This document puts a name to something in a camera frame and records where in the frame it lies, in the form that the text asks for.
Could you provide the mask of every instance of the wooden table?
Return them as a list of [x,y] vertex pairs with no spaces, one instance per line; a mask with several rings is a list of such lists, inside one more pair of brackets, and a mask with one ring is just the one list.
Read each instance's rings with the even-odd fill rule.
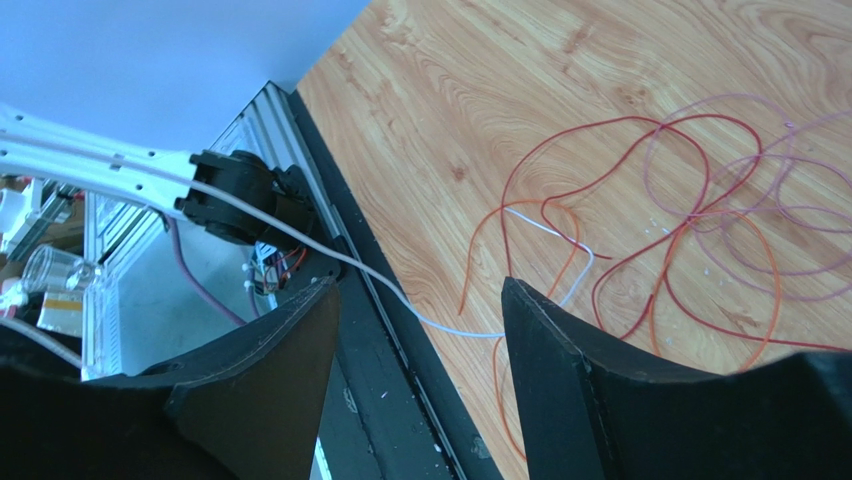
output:
[[[623,115],[662,119],[699,99],[726,92],[763,95],[795,125],[850,108],[852,7],[793,1],[375,0],[299,85],[330,150],[407,294],[429,318],[456,328],[499,332],[499,291],[507,273],[499,220],[477,238],[467,308],[459,316],[466,249],[479,220],[500,203],[503,185],[525,152],[562,129]],[[688,113],[733,115],[765,142],[788,131],[778,113],[736,98]],[[797,137],[795,153],[849,171],[849,120]],[[713,171],[753,154],[745,131],[721,120],[682,124],[707,151]],[[650,123],[628,121],[567,136],[532,160],[509,199],[544,198],[585,185],[609,169]],[[673,229],[682,215],[666,213],[642,183],[643,145],[596,189],[563,202],[577,214],[581,239],[595,251],[623,258]],[[783,153],[784,148],[776,148]],[[737,194],[743,206],[766,191],[779,169],[767,161]],[[673,210],[689,210],[703,166],[683,139],[664,134],[653,157],[651,190]],[[723,189],[711,188],[710,196]],[[850,213],[849,187],[827,170],[797,167],[781,200]],[[535,219],[537,205],[518,207]],[[838,216],[798,210],[821,226],[850,228]],[[553,209],[560,228],[567,216]],[[778,212],[750,216],[762,229],[782,271],[818,268],[842,259],[849,235],[805,230]],[[570,246],[521,220],[507,218],[514,275],[547,291]],[[747,225],[730,230],[736,251],[758,268],[766,253]],[[708,248],[738,275],[767,289],[771,274],[739,265],[721,241]],[[607,330],[624,333],[639,317],[665,256],[660,247],[620,270],[600,291]],[[553,298],[561,298],[586,263],[579,254]],[[595,263],[568,308],[594,322],[591,288],[612,261]],[[708,321],[761,337],[773,296],[733,281],[702,253],[692,233],[678,250],[670,277],[683,302]],[[843,265],[832,272],[785,276],[787,295],[820,296],[850,282]],[[850,296],[823,302],[785,300],[773,338],[852,347]],[[662,294],[656,308],[663,356],[697,368],[737,370],[760,342],[700,326]],[[428,329],[459,394],[506,478],[526,476],[510,448],[495,403],[493,340]],[[629,339],[650,349],[647,326]],[[760,362],[794,347],[769,345]],[[506,368],[505,347],[499,356]],[[509,422],[520,438],[510,377]]]

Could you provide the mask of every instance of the purple cable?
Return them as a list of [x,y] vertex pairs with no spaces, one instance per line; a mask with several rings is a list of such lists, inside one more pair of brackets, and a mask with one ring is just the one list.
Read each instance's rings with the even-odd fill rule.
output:
[[[754,95],[754,94],[751,94],[751,93],[726,93],[726,94],[722,94],[722,95],[714,95],[712,97],[705,98],[704,100],[699,100],[699,101],[697,101],[693,104],[687,105],[687,106],[669,114],[668,116],[666,116],[666,118],[664,118],[663,120],[660,121],[660,124],[657,125],[656,129],[654,129],[654,134],[651,136],[651,139],[648,141],[648,147],[645,149],[645,159],[644,159],[644,162],[643,162],[643,174],[642,174],[642,181],[645,184],[645,192],[647,192],[648,196],[651,197],[651,201],[653,201],[663,211],[665,211],[667,213],[671,213],[673,215],[679,215],[679,216],[682,216],[682,217],[693,217],[693,216],[698,215],[694,211],[693,212],[680,212],[680,211],[666,207],[657,198],[657,196],[654,195],[654,192],[651,190],[651,179],[650,179],[651,158],[653,156],[652,154],[654,152],[654,147],[656,146],[657,141],[659,139],[660,132],[662,132],[662,130],[664,128],[666,128],[666,125],[668,123],[670,123],[674,117],[680,115],[681,113],[683,113],[687,110],[692,110],[692,109],[698,108],[702,105],[707,105],[709,103],[718,102],[720,100],[725,100],[725,99],[730,99],[730,98],[743,98],[743,97],[748,98],[748,99],[753,100],[753,101],[758,102],[758,103],[762,103],[762,104],[770,107],[771,109],[775,110],[775,112],[778,113],[778,115],[784,120],[785,125],[788,125],[788,126],[793,125],[793,122],[790,120],[790,117],[784,112],[783,109],[781,109],[780,106],[776,105],[775,103],[770,102],[768,99],[761,97],[760,95]],[[789,134],[788,134],[786,139],[788,140],[787,155],[791,155],[793,153],[794,136],[789,136]],[[779,140],[779,141],[773,143],[772,146],[777,145],[781,141],[783,141],[783,140]],[[765,152],[765,151],[769,150],[770,148],[771,147],[764,148],[763,151]],[[760,205],[766,199],[767,196],[769,196],[769,191],[767,191],[764,194],[764,196],[760,200],[758,200],[757,203],[755,203],[755,206]]]
[[166,224],[169,226],[169,236],[172,239],[172,250],[175,254],[175,261],[177,261],[178,268],[180,268],[181,273],[184,277],[186,277],[189,284],[198,293],[198,296],[201,297],[205,302],[210,304],[211,307],[215,308],[222,315],[228,318],[234,325],[238,327],[242,327],[246,324],[245,320],[238,317],[236,313],[232,312],[228,307],[222,304],[219,300],[216,299],[210,292],[204,288],[203,285],[195,278],[192,272],[189,271],[189,267],[186,266],[186,260],[183,258],[183,251],[180,246],[180,233],[178,232],[178,226],[175,219],[165,216]]
[[246,290],[249,296],[249,307],[254,318],[260,318],[260,311],[257,309],[257,297],[254,293],[254,268],[251,266],[251,258],[249,258],[249,269],[247,270],[246,280],[249,281],[249,287]]
[[[755,157],[757,157],[757,156],[753,155],[753,156],[750,156],[750,157],[743,157],[741,159],[734,160],[733,162],[724,166],[723,170],[731,168],[732,166],[734,166],[737,163],[747,162],[749,160],[753,160]],[[781,160],[785,160],[785,161],[793,160],[795,162],[805,162],[805,163],[811,163],[811,164],[814,164],[814,165],[821,166],[821,167],[826,168],[826,169],[832,171],[833,173],[835,173],[837,176],[839,176],[841,179],[843,179],[843,181],[846,183],[847,186],[850,187],[850,189],[852,189],[852,179],[850,179],[845,173],[840,171],[837,167],[835,167],[831,164],[828,164],[826,162],[821,162],[821,161],[814,160],[814,159],[811,159],[811,158],[806,158],[806,157],[795,157],[795,156],[787,156],[787,155],[763,154],[760,157],[762,159],[767,159],[767,160],[771,160],[771,159],[781,159]],[[850,224],[852,224],[852,217],[845,215],[843,213],[834,211],[834,210],[823,208],[823,207],[816,207],[816,206],[811,206],[811,205],[796,205],[796,206],[787,206],[787,207],[783,207],[783,208],[788,209],[788,210],[815,210],[815,211],[820,211],[820,212],[823,212],[823,213],[828,213],[828,214],[831,214],[831,215],[841,217],[841,218],[845,219],[846,221],[848,221]],[[741,212],[743,214],[755,213],[755,212],[779,212],[780,210],[781,210],[781,207],[737,209],[738,212]],[[707,255],[707,257],[714,264],[716,264],[719,268],[721,268],[725,273],[730,275],[731,278],[733,278],[734,280],[736,280],[740,283],[748,285],[749,287],[752,287],[756,290],[760,290],[762,292],[766,292],[766,293],[770,293],[770,294],[774,293],[773,290],[770,290],[768,288],[756,285],[756,284],[749,282],[748,280],[742,278],[741,276],[735,274],[727,265],[724,264],[724,262],[719,260],[718,257],[716,257],[715,255],[713,255],[710,252],[709,248],[707,248],[706,244],[704,243],[704,241],[702,239],[702,235],[696,234],[695,238],[696,238],[696,240],[698,240],[698,244],[701,247],[701,250],[704,252],[704,254]],[[761,272],[761,273],[768,273],[768,274],[772,273],[771,270],[765,269],[765,268],[760,268],[760,267],[754,265],[753,263],[749,262],[748,260],[746,260],[736,249],[733,248],[733,245],[730,243],[730,239],[728,239],[727,236],[724,235],[724,233],[722,235],[722,238],[723,238],[723,241],[725,242],[725,245],[728,247],[728,250],[730,251],[730,253],[742,265],[744,265],[745,267],[750,268],[752,270]],[[814,269],[814,270],[781,271],[781,272],[779,272],[779,274],[781,274],[783,276],[816,275],[816,274],[825,273],[825,272],[834,270],[835,268],[837,268],[839,266],[842,266],[846,263],[849,263],[850,260],[852,260],[852,250],[846,252],[846,255],[841,257],[839,260],[835,261],[830,266],[826,266],[826,267],[822,267],[822,268]],[[819,296],[819,297],[807,297],[807,296],[785,294],[784,298],[787,298],[789,300],[803,301],[803,302],[816,302],[816,301],[828,300],[830,298],[837,297],[839,295],[842,295],[843,293],[846,293],[849,290],[852,290],[852,283],[850,283],[850,284],[848,284],[848,285],[846,285],[846,286],[844,286],[844,287],[842,287],[842,288],[840,288],[840,289],[838,289],[834,292],[831,292],[829,294]]]
[[[781,160],[783,160],[783,163],[781,165],[781,168],[779,169],[779,173],[773,179],[770,187],[765,192],[763,192],[761,198],[757,202],[755,202],[752,207],[749,207],[749,208],[731,208],[730,202],[732,200],[732,197],[729,196],[725,200],[725,203],[727,204],[727,207],[728,207],[727,210],[737,211],[737,212],[743,213],[745,215],[747,215],[749,213],[755,213],[755,212],[779,212],[781,215],[784,216],[784,218],[789,220],[791,223],[798,225],[799,227],[807,228],[809,230],[814,230],[814,231],[821,231],[821,232],[824,232],[824,233],[852,233],[852,229],[840,230],[840,229],[819,227],[817,225],[813,225],[813,224],[804,222],[804,221],[796,218],[790,212],[793,211],[793,210],[814,210],[814,211],[819,211],[819,212],[823,212],[823,213],[827,213],[827,214],[831,214],[831,215],[834,215],[834,216],[837,216],[837,217],[844,218],[850,224],[852,224],[852,217],[845,215],[843,213],[837,212],[835,210],[830,210],[830,209],[823,208],[823,207],[810,206],[810,205],[795,205],[795,206],[783,205],[781,203],[781,200],[780,200],[780,191],[781,191],[781,187],[784,184],[784,181],[787,180],[790,173],[795,168],[795,166],[798,164],[798,162],[811,163],[811,164],[814,164],[814,165],[817,165],[817,166],[821,166],[825,169],[828,169],[831,172],[833,172],[834,174],[836,174],[837,176],[839,176],[840,178],[842,178],[844,180],[844,182],[847,184],[847,186],[849,186],[849,188],[852,189],[852,182],[850,182],[850,179],[848,178],[848,176],[846,176],[843,172],[841,172],[839,169],[837,169],[833,165],[828,164],[826,162],[820,162],[820,161],[817,161],[815,159],[811,159],[811,158],[808,158],[808,157],[796,157],[796,156],[792,155],[793,143],[794,143],[795,136],[797,134],[799,134],[803,131],[815,128],[819,125],[828,123],[830,121],[836,120],[838,118],[850,116],[850,115],[852,115],[852,110],[847,110],[847,111],[838,112],[838,113],[835,113],[835,114],[832,114],[832,115],[827,115],[827,116],[818,118],[818,119],[816,119],[812,122],[809,122],[805,125],[802,125],[801,127],[795,128],[792,121],[784,113],[784,111],[781,110],[780,107],[769,102],[768,100],[764,99],[763,97],[759,97],[759,96],[756,96],[756,95],[750,95],[750,94],[718,95],[718,96],[715,96],[715,97],[710,97],[708,99],[696,102],[692,105],[684,107],[684,108],[674,112],[673,114],[667,116],[661,122],[661,125],[659,125],[657,127],[657,129],[654,132],[654,135],[651,138],[651,141],[649,142],[648,148],[646,150],[646,155],[645,155],[643,180],[644,180],[644,184],[645,184],[645,190],[648,193],[648,195],[651,197],[651,200],[658,207],[660,207],[662,210],[664,210],[668,213],[684,216],[684,217],[687,217],[687,218],[697,217],[697,216],[719,216],[721,218],[721,220],[719,222],[719,225],[716,226],[716,227],[710,228],[708,230],[699,230],[695,227],[692,227],[693,231],[696,234],[696,239],[698,240],[702,251],[708,256],[708,258],[714,264],[719,266],[723,271],[725,271],[725,273],[730,275],[732,278],[734,278],[738,282],[741,282],[741,283],[748,285],[749,287],[755,288],[757,290],[772,294],[772,293],[774,293],[772,290],[761,287],[759,285],[756,285],[756,284],[749,282],[749,281],[745,280],[744,278],[734,274],[734,272],[729,267],[724,265],[724,263],[721,260],[719,260],[718,257],[716,257],[715,255],[713,255],[710,252],[709,248],[706,246],[706,244],[704,243],[704,241],[702,239],[703,234],[710,233],[710,232],[717,230],[717,229],[722,229],[723,242],[725,243],[725,246],[728,249],[728,251],[731,253],[731,255],[739,263],[741,263],[746,268],[752,269],[754,271],[758,271],[758,272],[761,272],[761,273],[772,273],[771,270],[768,270],[768,269],[765,269],[765,268],[760,268],[760,267],[756,266],[755,264],[749,262],[746,258],[744,258],[742,256],[742,254],[739,253],[739,251],[736,250],[736,248],[734,248],[734,245],[732,244],[730,238],[727,235],[727,233],[728,233],[727,228],[730,227],[733,224],[733,222],[738,221],[738,219],[735,218],[735,219],[730,220],[730,221],[725,220],[724,217],[726,215],[729,215],[729,213],[727,213],[727,212],[706,212],[706,213],[698,214],[698,213],[695,213],[694,211],[687,213],[687,212],[680,212],[680,211],[668,208],[661,201],[659,201],[659,199],[656,198],[656,196],[653,194],[653,192],[651,191],[651,188],[650,188],[650,168],[651,168],[651,157],[652,157],[652,153],[653,153],[653,148],[654,148],[655,142],[657,141],[659,133],[665,128],[665,125],[668,122],[670,122],[673,117],[675,117],[676,115],[680,114],[681,112],[683,112],[687,109],[695,108],[695,107],[698,107],[700,105],[704,105],[704,104],[707,104],[707,103],[710,103],[710,102],[713,102],[713,101],[720,100],[722,98],[732,98],[732,97],[748,97],[750,99],[753,99],[755,101],[758,101],[760,103],[763,103],[765,105],[770,106],[776,112],[778,112],[779,115],[781,116],[781,118],[784,120],[784,125],[788,128],[788,132],[784,136],[778,138],[774,142],[767,145],[765,148],[763,148],[762,151],[758,152],[757,154],[734,160],[733,162],[723,166],[718,172],[716,172],[711,177],[710,182],[708,182],[708,183],[712,183],[714,180],[718,180],[719,177],[722,176],[723,173],[728,172],[734,166],[736,166],[738,164],[743,164],[742,168],[740,168],[739,171],[737,171],[736,174],[734,175],[734,183],[736,183],[736,182],[739,182],[741,180],[742,175],[746,171],[748,171],[752,166],[754,166],[755,162],[758,162],[758,161],[763,160],[763,159],[781,159]],[[771,150],[772,148],[774,148],[775,146],[777,146],[777,145],[779,145],[783,142],[787,143],[787,149],[786,149],[787,153],[786,154],[777,155],[777,154],[766,154],[766,153],[764,153],[766,151]],[[769,198],[770,195],[773,195],[773,193],[774,193],[774,200],[775,200],[776,206],[775,207],[762,207],[761,208],[760,205],[767,198]],[[835,261],[830,266],[822,267],[822,268],[819,268],[819,269],[813,269],[813,270],[782,271],[782,272],[779,272],[779,273],[781,275],[784,275],[784,276],[816,275],[816,274],[825,273],[825,272],[834,270],[835,268],[837,268],[839,266],[842,266],[844,264],[849,263],[850,260],[852,260],[852,250],[850,250],[849,252],[846,252],[846,255],[844,255],[839,260]],[[799,300],[799,301],[821,301],[821,300],[827,300],[827,299],[834,298],[836,296],[842,295],[843,293],[845,293],[849,290],[852,290],[852,283],[849,283],[846,286],[844,286],[844,287],[842,287],[842,288],[840,288],[836,291],[833,291],[833,292],[831,292],[827,295],[823,295],[823,296],[820,296],[820,297],[806,297],[806,296],[798,296],[798,295],[790,295],[790,294],[785,294],[784,297],[791,299],[791,300]]]

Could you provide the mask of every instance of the purple wire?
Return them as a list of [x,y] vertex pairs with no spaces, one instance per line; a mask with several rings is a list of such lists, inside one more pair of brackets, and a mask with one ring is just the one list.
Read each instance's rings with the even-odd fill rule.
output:
[[[802,228],[806,228],[806,229],[809,229],[809,230],[820,231],[820,232],[824,232],[824,233],[852,233],[852,229],[840,230],[840,229],[833,229],[833,228],[827,228],[827,227],[820,227],[820,226],[817,226],[817,225],[807,223],[803,220],[800,220],[800,219],[796,218],[795,216],[793,216],[790,212],[793,211],[793,210],[814,210],[814,211],[819,211],[819,212],[835,215],[837,217],[841,217],[841,218],[847,220],[850,224],[852,224],[852,217],[845,215],[843,213],[840,213],[838,211],[831,210],[831,209],[828,209],[828,208],[823,208],[823,207],[810,206],[810,205],[795,205],[795,206],[783,205],[781,203],[781,199],[780,199],[780,191],[781,191],[781,187],[784,184],[784,181],[786,181],[786,179],[789,177],[790,173],[795,168],[795,166],[798,164],[798,162],[811,163],[811,164],[814,164],[814,165],[817,165],[817,166],[821,166],[825,169],[828,169],[828,170],[832,171],[833,173],[835,173],[837,176],[839,176],[841,179],[843,179],[844,182],[846,183],[846,185],[850,189],[852,189],[852,181],[850,181],[849,177],[846,174],[844,174],[842,171],[837,169],[835,166],[828,164],[826,162],[817,161],[817,160],[812,159],[812,158],[797,157],[797,156],[792,155],[793,143],[794,143],[795,136],[797,134],[799,134],[803,131],[815,128],[819,125],[823,125],[825,123],[831,122],[831,121],[836,120],[838,118],[850,116],[850,115],[852,115],[852,110],[846,110],[846,111],[838,112],[838,113],[835,113],[835,114],[832,114],[832,115],[827,115],[827,116],[818,118],[818,119],[816,119],[812,122],[809,122],[805,125],[802,125],[802,126],[796,128],[794,126],[794,124],[792,123],[792,121],[790,120],[790,118],[786,115],[786,113],[784,113],[784,111],[779,106],[769,102],[768,100],[766,100],[763,97],[760,97],[760,96],[757,96],[757,95],[751,95],[751,94],[717,95],[715,97],[710,97],[708,99],[701,100],[699,102],[693,103],[692,105],[684,107],[684,108],[672,113],[671,115],[667,116],[661,122],[661,124],[656,128],[653,136],[651,137],[651,140],[648,144],[648,148],[647,148],[646,153],[645,153],[645,163],[644,163],[644,172],[643,172],[643,181],[644,181],[644,184],[645,184],[645,190],[648,193],[648,195],[651,197],[651,200],[658,207],[660,207],[663,211],[671,213],[671,214],[679,215],[679,216],[684,216],[686,218],[699,217],[699,216],[719,216],[721,220],[719,222],[719,225],[716,226],[716,227],[710,228],[708,230],[699,230],[697,228],[692,227],[693,231],[696,234],[696,239],[698,240],[698,243],[701,246],[702,251],[707,255],[707,257],[714,264],[716,264],[718,267],[720,267],[723,271],[725,271],[725,273],[730,275],[733,279],[735,279],[738,282],[743,283],[743,284],[745,284],[749,287],[760,290],[762,292],[773,294],[774,293],[773,290],[770,290],[768,288],[756,285],[752,282],[745,280],[741,276],[736,275],[728,266],[726,266],[724,264],[724,262],[722,262],[717,256],[713,255],[710,252],[709,248],[707,247],[707,245],[703,241],[703,238],[702,238],[703,234],[710,233],[710,232],[717,230],[717,229],[722,229],[722,239],[723,239],[723,242],[724,242],[726,248],[728,249],[728,251],[731,253],[731,255],[740,264],[742,264],[746,268],[749,268],[751,270],[758,271],[758,272],[761,272],[761,273],[773,273],[769,269],[758,267],[757,265],[749,262],[745,257],[743,257],[742,254],[739,253],[739,251],[736,250],[736,248],[734,248],[734,245],[732,244],[731,240],[728,238],[727,229],[735,221],[738,220],[737,218],[734,218],[732,220],[725,220],[725,216],[730,215],[730,213],[727,213],[727,212],[705,212],[705,213],[696,213],[694,211],[693,212],[681,212],[681,211],[677,211],[677,210],[668,208],[653,194],[651,187],[650,187],[650,168],[651,168],[652,153],[653,153],[654,146],[657,142],[657,139],[659,137],[659,133],[665,128],[665,125],[667,123],[669,123],[672,120],[673,117],[679,115],[681,112],[683,112],[685,110],[688,110],[688,109],[691,109],[691,108],[696,108],[698,106],[701,106],[701,105],[704,105],[704,104],[707,104],[707,103],[711,103],[711,102],[714,102],[714,101],[718,101],[718,100],[723,99],[723,98],[734,98],[734,97],[747,97],[747,98],[750,98],[752,100],[758,101],[760,103],[763,103],[763,104],[771,107],[773,110],[778,112],[779,115],[781,116],[781,118],[784,120],[784,125],[788,128],[788,132],[785,135],[783,135],[782,137],[778,138],[777,140],[775,140],[772,143],[770,143],[769,145],[767,145],[765,148],[763,148],[763,150],[761,152],[758,152],[758,154],[734,160],[733,162],[730,162],[727,165],[723,166],[718,172],[714,173],[714,175],[710,179],[710,182],[708,182],[708,183],[712,183],[714,180],[718,180],[719,177],[722,176],[723,173],[731,170],[734,166],[736,166],[738,164],[743,164],[743,166],[734,175],[734,183],[740,181],[740,179],[742,178],[742,175],[745,174],[745,172],[747,172],[751,167],[753,167],[755,162],[758,162],[758,161],[763,160],[763,159],[780,159],[780,160],[783,160],[781,168],[779,169],[779,173],[773,179],[772,184],[770,185],[770,187],[765,192],[763,192],[763,195],[761,196],[761,198],[757,202],[755,202],[753,206],[748,207],[748,208],[731,208],[730,202],[731,202],[732,198],[729,196],[725,200],[725,203],[727,205],[727,210],[737,211],[737,212],[740,212],[744,215],[748,215],[749,213],[756,213],[756,212],[778,212],[781,215],[783,215],[785,219],[789,220],[791,223],[793,223],[795,225],[798,225]],[[764,153],[764,152],[767,152],[767,151],[771,150],[772,148],[776,147],[777,145],[784,143],[784,142],[787,143],[786,154],[778,155],[778,154]],[[773,194],[774,194],[773,199],[775,200],[776,206],[775,207],[762,207],[761,208],[760,205]],[[834,270],[837,267],[840,267],[842,265],[849,263],[850,260],[852,260],[852,250],[848,251],[846,253],[846,255],[841,257],[839,260],[835,261],[830,266],[825,266],[825,267],[813,269],[813,270],[782,271],[782,272],[779,272],[779,273],[783,276],[816,275],[816,274],[825,273],[825,272]],[[790,300],[799,300],[799,301],[821,301],[821,300],[827,300],[827,299],[834,298],[836,296],[842,295],[843,293],[845,293],[849,290],[852,290],[852,282],[850,282],[849,284],[845,285],[844,287],[842,287],[838,290],[835,290],[835,291],[833,291],[829,294],[819,296],[819,297],[807,297],[807,296],[799,296],[799,295],[791,295],[791,294],[784,294],[784,297],[788,298]]]
[[[762,104],[768,106],[769,108],[775,110],[775,112],[778,113],[778,115],[784,120],[784,124],[787,125],[788,128],[789,128],[790,125],[793,125],[793,122],[790,120],[790,117],[787,115],[786,112],[784,112],[783,109],[781,109],[780,106],[778,106],[775,103],[772,103],[771,101],[769,101],[768,99],[766,99],[766,98],[764,98],[760,95],[754,95],[754,94],[751,94],[751,93],[726,93],[726,94],[722,94],[722,95],[714,95],[712,97],[705,98],[704,100],[699,100],[695,103],[687,105],[687,106],[669,114],[668,116],[666,116],[666,118],[664,118],[662,121],[660,121],[660,124],[657,125],[657,128],[654,129],[654,134],[651,135],[651,139],[648,141],[648,147],[645,149],[645,158],[644,158],[644,161],[643,161],[643,174],[642,174],[642,181],[645,184],[645,192],[648,194],[649,197],[651,197],[651,201],[653,201],[663,211],[665,211],[667,213],[671,213],[673,215],[679,215],[679,216],[682,216],[682,217],[691,217],[691,216],[697,215],[694,211],[693,212],[681,212],[681,211],[677,211],[677,210],[670,209],[670,208],[666,207],[666,205],[664,205],[663,202],[661,202],[657,198],[657,196],[654,195],[654,192],[651,190],[651,179],[650,179],[651,158],[653,157],[654,147],[656,146],[657,141],[660,137],[660,132],[662,132],[662,130],[666,127],[667,124],[671,123],[673,118],[677,117],[678,115],[680,115],[681,113],[683,113],[687,110],[692,110],[692,109],[698,108],[702,105],[707,105],[709,103],[714,103],[714,102],[718,102],[720,100],[731,99],[731,98],[747,98],[749,100],[753,100],[755,102],[762,103]],[[795,136],[790,136],[788,134],[788,136],[781,137],[781,138],[782,139],[786,138],[786,140],[788,141],[787,155],[792,155],[792,153],[793,153],[793,141],[794,141]],[[772,144],[772,146],[777,145],[781,141],[783,141],[783,140],[776,141],[775,143]],[[764,148],[763,151],[765,152],[765,151],[769,150],[770,148],[771,147]],[[760,200],[758,200],[757,203],[755,203],[754,206],[760,205],[766,199],[766,197],[769,196],[769,194],[770,194],[770,192],[767,191],[764,194],[764,196]]]
[[254,318],[260,318],[260,311],[257,309],[257,297],[254,293],[254,267],[251,266],[251,258],[249,258],[249,268],[246,273],[246,280],[249,281],[249,287],[246,290],[249,296],[249,307]]
[[237,316],[236,313],[232,312],[228,307],[226,307],[222,302],[216,299],[210,292],[204,288],[203,285],[195,278],[192,272],[189,271],[189,267],[186,266],[186,260],[183,258],[183,250],[180,246],[180,233],[178,231],[178,225],[175,219],[166,216],[166,224],[169,226],[169,236],[172,239],[172,250],[175,254],[175,261],[177,261],[178,268],[180,268],[181,273],[184,277],[186,277],[189,284],[195,290],[199,297],[201,297],[205,302],[210,304],[211,307],[218,310],[219,313],[228,318],[231,322],[233,322],[236,326],[242,327],[246,324],[245,320]]

